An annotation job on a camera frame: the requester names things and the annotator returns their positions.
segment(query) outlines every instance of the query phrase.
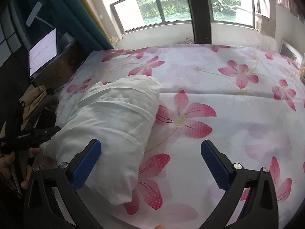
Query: floral bed sheet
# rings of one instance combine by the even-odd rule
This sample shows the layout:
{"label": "floral bed sheet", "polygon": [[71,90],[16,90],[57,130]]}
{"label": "floral bed sheet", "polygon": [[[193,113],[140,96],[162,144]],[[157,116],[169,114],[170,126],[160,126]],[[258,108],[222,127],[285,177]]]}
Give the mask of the floral bed sheet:
{"label": "floral bed sheet", "polygon": [[[133,74],[159,80],[161,104],[132,201],[108,213],[138,228],[199,228],[224,194],[200,154],[210,139],[232,162],[270,167],[279,227],[289,222],[305,197],[305,87],[297,63],[217,45],[93,52],[60,92],[57,125],[84,90]],[[245,189],[230,223],[247,195]]]}

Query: person's hand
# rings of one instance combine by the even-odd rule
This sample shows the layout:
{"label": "person's hand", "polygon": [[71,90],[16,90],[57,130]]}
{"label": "person's hand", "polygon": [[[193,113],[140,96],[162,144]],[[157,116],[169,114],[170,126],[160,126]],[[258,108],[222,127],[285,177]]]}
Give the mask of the person's hand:
{"label": "person's hand", "polygon": [[[39,148],[30,148],[28,150],[28,153],[30,156],[35,156],[36,154],[38,154],[40,151]],[[4,179],[12,186],[12,187],[16,187],[15,182],[12,178],[12,174],[10,171],[10,165],[13,164],[15,160],[15,152],[12,151],[11,154],[7,154],[4,157],[0,157],[0,173],[2,174],[2,176],[4,177]],[[29,180],[30,180],[30,176],[31,176],[31,172],[32,172],[32,167],[30,165],[27,166],[27,170],[26,170],[26,178],[25,180],[21,183],[21,187],[23,189],[27,189]]]}

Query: white cloth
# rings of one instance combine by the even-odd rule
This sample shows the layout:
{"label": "white cloth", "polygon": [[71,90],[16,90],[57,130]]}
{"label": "white cloth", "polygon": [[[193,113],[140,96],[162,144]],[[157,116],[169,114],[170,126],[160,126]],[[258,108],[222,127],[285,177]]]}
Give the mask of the white cloth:
{"label": "white cloth", "polygon": [[156,119],[160,88],[155,78],[137,75],[95,84],[80,96],[66,124],[43,147],[44,155],[57,164],[70,162],[91,139],[99,140],[102,154],[86,185],[114,206],[130,202]]}

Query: glass pane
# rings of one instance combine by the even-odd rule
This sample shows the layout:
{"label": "glass pane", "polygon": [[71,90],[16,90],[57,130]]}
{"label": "glass pane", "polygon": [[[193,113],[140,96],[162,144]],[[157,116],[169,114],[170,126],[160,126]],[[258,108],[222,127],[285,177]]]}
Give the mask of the glass pane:
{"label": "glass pane", "polygon": [[165,21],[191,20],[188,0],[160,0]]}
{"label": "glass pane", "polygon": [[211,0],[213,19],[253,25],[252,0]]}
{"label": "glass pane", "polygon": [[161,16],[156,0],[137,0],[144,25],[161,23]]}
{"label": "glass pane", "polygon": [[156,0],[126,0],[115,9],[125,31],[162,22]]}

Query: tablet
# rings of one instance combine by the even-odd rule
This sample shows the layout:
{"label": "tablet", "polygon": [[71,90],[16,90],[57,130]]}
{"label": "tablet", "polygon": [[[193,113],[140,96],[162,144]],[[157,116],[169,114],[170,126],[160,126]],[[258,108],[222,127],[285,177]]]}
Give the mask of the tablet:
{"label": "tablet", "polygon": [[46,66],[57,56],[57,33],[52,29],[29,51],[29,77],[32,78],[38,70]]}

